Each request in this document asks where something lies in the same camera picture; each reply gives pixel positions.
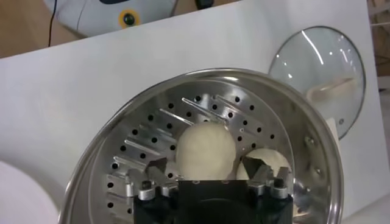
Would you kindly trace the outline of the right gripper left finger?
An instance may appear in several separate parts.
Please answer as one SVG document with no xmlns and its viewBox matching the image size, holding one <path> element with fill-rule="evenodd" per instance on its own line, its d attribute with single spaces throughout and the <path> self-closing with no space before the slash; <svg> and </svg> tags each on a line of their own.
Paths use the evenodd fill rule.
<svg viewBox="0 0 390 224">
<path fill-rule="evenodd" d="M 153 200 L 157 194 L 170 197 L 178 188 L 177 180 L 167 176 L 167 158 L 142 163 L 130 160 L 129 169 L 125 175 L 125 192 L 127 198 L 137 198 L 141 201 Z"/>
</svg>

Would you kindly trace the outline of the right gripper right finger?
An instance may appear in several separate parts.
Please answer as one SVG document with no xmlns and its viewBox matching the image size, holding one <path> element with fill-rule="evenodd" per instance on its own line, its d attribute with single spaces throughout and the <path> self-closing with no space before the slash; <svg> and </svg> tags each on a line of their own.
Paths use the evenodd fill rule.
<svg viewBox="0 0 390 224">
<path fill-rule="evenodd" d="M 272 198 L 278 200 L 288 198 L 288 183 L 291 177 L 291 171 L 288 167 L 280 167 L 275 177 L 271 166 L 262 159 L 245 156 L 241 162 L 249 177 L 248 186 L 257 197 L 268 192 Z"/>
</svg>

